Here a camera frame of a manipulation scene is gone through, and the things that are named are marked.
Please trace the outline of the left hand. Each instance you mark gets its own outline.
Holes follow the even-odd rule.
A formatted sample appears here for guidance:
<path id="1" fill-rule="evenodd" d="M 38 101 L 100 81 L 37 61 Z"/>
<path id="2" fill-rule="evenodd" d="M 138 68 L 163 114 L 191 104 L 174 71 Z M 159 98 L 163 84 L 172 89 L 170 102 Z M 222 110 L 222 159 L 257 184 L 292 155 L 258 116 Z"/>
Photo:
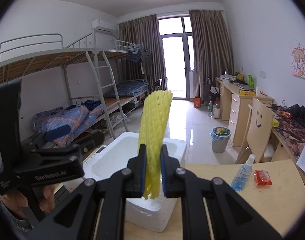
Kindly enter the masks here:
<path id="1" fill-rule="evenodd" d="M 43 188 L 43 198 L 39 202 L 39 207 L 42 211 L 46 213 L 50 213 L 55 207 L 55 188 L 56 187 L 54 185 L 48 185 Z M 28 200 L 22 193 L 17 190 L 9 191 L 7 194 L 1 196 L 1 201 L 8 209 L 13 211 L 20 217 L 25 218 L 22 208 L 28 207 Z"/>

